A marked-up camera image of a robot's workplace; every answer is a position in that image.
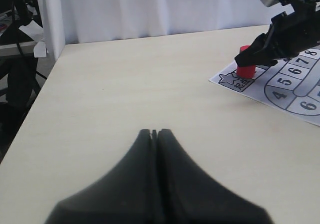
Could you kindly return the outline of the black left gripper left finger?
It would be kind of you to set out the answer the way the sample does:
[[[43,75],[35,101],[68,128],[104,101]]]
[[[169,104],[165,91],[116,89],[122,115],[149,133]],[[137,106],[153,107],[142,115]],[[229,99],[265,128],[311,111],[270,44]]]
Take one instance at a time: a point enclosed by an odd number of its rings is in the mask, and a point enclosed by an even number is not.
[[[46,223],[160,223],[156,137],[155,130],[140,130],[125,156],[105,176],[57,203]]]

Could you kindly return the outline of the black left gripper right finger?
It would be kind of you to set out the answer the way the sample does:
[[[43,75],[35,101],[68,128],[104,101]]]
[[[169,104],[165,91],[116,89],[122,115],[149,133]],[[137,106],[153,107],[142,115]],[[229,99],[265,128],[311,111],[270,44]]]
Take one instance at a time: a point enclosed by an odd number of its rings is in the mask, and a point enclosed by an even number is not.
[[[267,211],[208,175],[173,132],[158,133],[157,174],[167,224],[271,224]]]

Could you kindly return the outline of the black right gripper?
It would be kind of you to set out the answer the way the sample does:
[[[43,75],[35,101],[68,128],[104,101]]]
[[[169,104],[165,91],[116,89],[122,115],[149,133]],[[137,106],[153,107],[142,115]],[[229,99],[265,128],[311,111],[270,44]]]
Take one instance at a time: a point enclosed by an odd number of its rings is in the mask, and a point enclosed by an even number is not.
[[[267,38],[265,33],[260,34],[247,49],[234,57],[238,67],[275,66],[279,60],[288,61],[320,44],[318,0],[275,1],[283,6],[291,5],[293,12],[282,12],[273,17]]]

